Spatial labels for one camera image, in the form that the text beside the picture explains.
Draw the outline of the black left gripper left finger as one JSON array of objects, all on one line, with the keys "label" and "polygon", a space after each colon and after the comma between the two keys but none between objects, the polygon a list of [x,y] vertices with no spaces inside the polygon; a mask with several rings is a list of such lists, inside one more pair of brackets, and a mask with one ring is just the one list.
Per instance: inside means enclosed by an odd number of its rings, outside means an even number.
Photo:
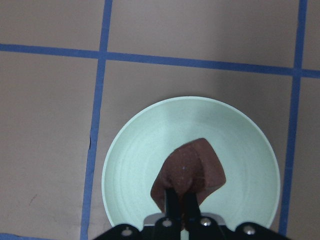
[{"label": "black left gripper left finger", "polygon": [[173,188],[166,189],[164,196],[164,216],[154,225],[153,239],[180,240],[182,215],[179,198]]}]

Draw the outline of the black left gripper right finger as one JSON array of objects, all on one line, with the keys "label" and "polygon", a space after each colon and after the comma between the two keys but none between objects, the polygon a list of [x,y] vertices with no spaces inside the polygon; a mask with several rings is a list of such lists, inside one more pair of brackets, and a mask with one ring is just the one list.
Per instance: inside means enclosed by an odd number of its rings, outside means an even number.
[{"label": "black left gripper right finger", "polygon": [[201,213],[195,193],[184,196],[184,223],[189,240],[224,240],[220,227],[225,222],[213,213]]}]

